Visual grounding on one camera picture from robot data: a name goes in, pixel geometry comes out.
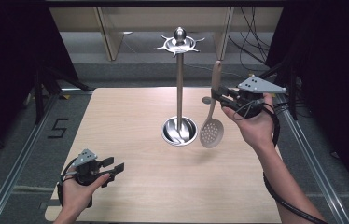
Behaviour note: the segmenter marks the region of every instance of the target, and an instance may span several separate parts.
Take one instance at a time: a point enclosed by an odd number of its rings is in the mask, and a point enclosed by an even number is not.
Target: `slotted spoon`
[[[212,89],[218,91],[221,80],[221,61],[217,61],[213,66],[212,72]],[[224,135],[224,126],[218,119],[213,119],[213,112],[215,110],[216,100],[211,96],[209,114],[207,119],[201,127],[200,140],[204,147],[216,147],[220,143]]]

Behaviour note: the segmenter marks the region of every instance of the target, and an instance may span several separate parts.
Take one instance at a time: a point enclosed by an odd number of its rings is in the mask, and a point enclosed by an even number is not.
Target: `metal stand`
[[[173,146],[185,146],[191,143],[197,137],[197,125],[191,119],[183,117],[183,65],[184,53],[188,51],[197,51],[196,43],[201,40],[194,40],[187,36],[186,31],[178,27],[174,31],[174,37],[166,39],[163,47],[157,49],[166,49],[174,54],[177,61],[177,117],[165,121],[162,126],[161,134],[163,139]]]

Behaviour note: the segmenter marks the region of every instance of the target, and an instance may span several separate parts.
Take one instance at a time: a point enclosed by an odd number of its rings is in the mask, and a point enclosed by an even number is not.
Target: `table surface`
[[[200,130],[210,105],[210,88],[183,89],[183,116]],[[262,180],[253,149],[216,104],[214,119],[225,129],[220,144],[204,148],[199,135],[175,147],[161,136],[176,115],[176,88],[97,89],[70,149],[67,164],[84,149],[98,160],[114,157],[125,170],[107,188],[97,189],[93,206],[79,221],[156,223],[278,223],[276,204]],[[52,194],[57,200],[57,191]],[[60,206],[49,206],[54,220]]]

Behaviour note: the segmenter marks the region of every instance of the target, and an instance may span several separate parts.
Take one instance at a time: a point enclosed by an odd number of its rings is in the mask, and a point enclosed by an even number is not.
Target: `round metal base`
[[[162,125],[161,134],[167,143],[182,147],[195,140],[198,134],[198,128],[194,121],[183,117],[181,129],[177,130],[177,117],[172,117],[167,119]]]

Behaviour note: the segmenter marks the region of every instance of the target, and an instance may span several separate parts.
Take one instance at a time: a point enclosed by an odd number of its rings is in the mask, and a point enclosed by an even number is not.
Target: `right hand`
[[[272,105],[272,96],[264,93],[264,102]],[[262,111],[253,118],[243,119],[242,116],[228,107],[222,107],[222,110],[229,119],[238,125],[245,142],[253,149],[257,150],[273,144],[273,121],[266,112]]]

